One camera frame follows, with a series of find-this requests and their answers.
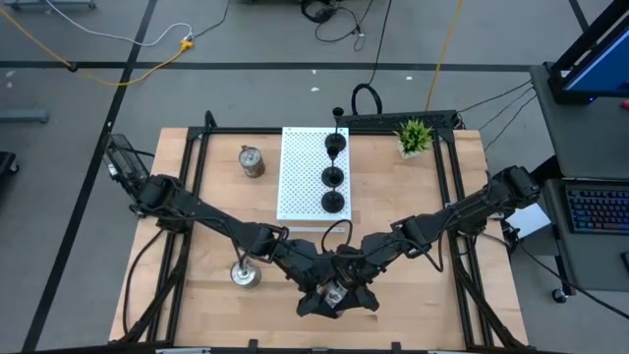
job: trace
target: gray floor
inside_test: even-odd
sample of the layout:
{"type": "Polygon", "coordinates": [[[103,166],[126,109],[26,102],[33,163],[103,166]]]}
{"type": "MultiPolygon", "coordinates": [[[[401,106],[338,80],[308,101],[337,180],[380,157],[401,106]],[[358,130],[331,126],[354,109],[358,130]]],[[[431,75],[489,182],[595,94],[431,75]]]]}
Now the gray floor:
{"type": "MultiPolygon", "coordinates": [[[[324,45],[314,39],[313,24],[302,18],[293,0],[233,0],[227,22],[200,38],[185,62],[372,62],[386,3],[376,0],[364,29],[366,47],[352,49],[353,39],[324,45]]],[[[99,10],[69,12],[95,30],[134,36],[147,0],[97,1],[99,10]]],[[[609,0],[579,0],[591,21],[609,0]]],[[[148,27],[153,40],[175,22],[195,29],[217,21],[225,1],[159,0],[148,27]]],[[[366,1],[347,1],[364,9],[366,1]]],[[[436,62],[455,0],[396,0],[382,46],[381,62],[436,62]]],[[[55,15],[25,11],[17,19],[56,51],[72,60],[126,61],[131,45],[94,38],[55,15]]],[[[346,28],[333,20],[322,34],[346,28]]],[[[170,57],[184,35],[177,29],[155,47],[143,48],[139,61],[170,57]]],[[[446,62],[451,64],[522,64],[552,60],[580,32],[567,0],[469,0],[463,8],[446,62]]],[[[0,21],[0,62],[48,60],[31,42],[0,21]]],[[[94,70],[118,81],[121,70],[94,70]]],[[[137,77],[143,70],[135,70],[137,77]]],[[[211,109],[221,126],[329,126],[331,109],[349,110],[351,89],[371,72],[358,70],[164,70],[130,87],[114,131],[136,148],[151,150],[163,127],[200,125],[211,109]]],[[[387,112],[423,110],[430,71],[378,71],[373,85],[387,112]]],[[[441,73],[431,109],[463,108],[528,80],[526,73],[441,73]]],[[[59,249],[96,139],[115,89],[62,69],[0,69],[0,108],[42,107],[47,125],[0,125],[0,149],[19,155],[22,171],[3,191],[0,205],[0,352],[21,349],[30,321],[59,249]]],[[[478,129],[517,94],[464,114],[468,128],[478,129]]],[[[515,113],[514,104],[483,129],[487,144],[515,113]]],[[[373,104],[360,97],[361,111],[373,104]]],[[[534,100],[487,152],[492,171],[507,165],[536,167],[552,154],[543,117],[534,100]]],[[[128,197],[99,171],[83,221],[38,349],[104,343],[107,340],[136,222],[127,211],[128,197]]],[[[551,258],[542,257],[551,264],[551,258]]],[[[629,346],[626,322],[584,296],[555,305],[552,276],[516,254],[513,270],[525,324],[532,344],[577,353],[617,353],[629,346]]],[[[597,293],[625,311],[629,296],[597,293]]]]}

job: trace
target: wooden tabletop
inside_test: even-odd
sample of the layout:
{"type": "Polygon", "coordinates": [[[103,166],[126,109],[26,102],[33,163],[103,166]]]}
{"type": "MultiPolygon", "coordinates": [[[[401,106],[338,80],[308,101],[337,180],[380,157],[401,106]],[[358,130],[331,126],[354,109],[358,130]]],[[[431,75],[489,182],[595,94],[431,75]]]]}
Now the wooden tabletop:
{"type": "MultiPolygon", "coordinates": [[[[163,129],[152,173],[177,176],[187,129],[163,129]]],[[[456,147],[467,194],[486,183],[486,160],[479,132],[455,132],[456,147]]],[[[191,171],[198,155],[193,153],[191,171]]],[[[205,161],[200,197],[207,203],[244,221],[277,224],[275,208],[279,177],[281,135],[212,135],[205,161]],[[259,148],[266,164],[265,174],[250,179],[237,156],[241,145],[259,148]]],[[[456,200],[447,147],[442,147],[451,200],[456,200]]],[[[352,219],[354,239],[360,246],[364,235],[387,232],[389,224],[409,215],[442,209],[434,154],[432,151],[403,160],[396,140],[390,136],[350,138],[352,219]]],[[[138,225],[129,264],[157,232],[155,219],[138,225]]],[[[487,233],[501,237],[499,225],[490,222],[487,233]]],[[[320,235],[300,233],[318,245],[320,235]]],[[[339,244],[345,235],[331,234],[328,245],[339,244]]],[[[130,325],[151,300],[162,259],[162,236],[140,260],[134,273],[129,305],[130,325]]],[[[372,285],[380,308],[346,311],[338,320],[310,315],[297,316],[297,301],[304,295],[275,265],[260,265],[261,284],[243,289],[230,280],[235,262],[231,242],[201,225],[195,225],[186,273],[184,296],[175,344],[179,346],[247,346],[258,339],[260,347],[369,348],[389,349],[399,341],[404,349],[464,349],[461,320],[454,290],[448,243],[443,242],[444,272],[439,273],[425,258],[393,263],[372,285]]],[[[437,248],[431,255],[437,257],[437,248]]],[[[499,243],[479,238],[479,265],[488,302],[516,338],[527,342],[522,314],[506,251],[499,243]]],[[[121,291],[110,338],[123,335],[121,291]]],[[[478,312],[470,299],[474,335],[481,344],[478,312]]],[[[170,300],[162,309],[158,338],[165,336],[170,300]]]]}

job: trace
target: computer monitor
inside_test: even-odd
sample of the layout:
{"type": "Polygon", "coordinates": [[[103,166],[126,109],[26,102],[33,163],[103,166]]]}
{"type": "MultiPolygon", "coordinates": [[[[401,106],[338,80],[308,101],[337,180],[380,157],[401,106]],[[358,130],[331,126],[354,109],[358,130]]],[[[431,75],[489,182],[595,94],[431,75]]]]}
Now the computer monitor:
{"type": "Polygon", "coordinates": [[[629,0],[615,0],[549,66],[557,103],[588,104],[597,97],[629,97],[629,0]]]}

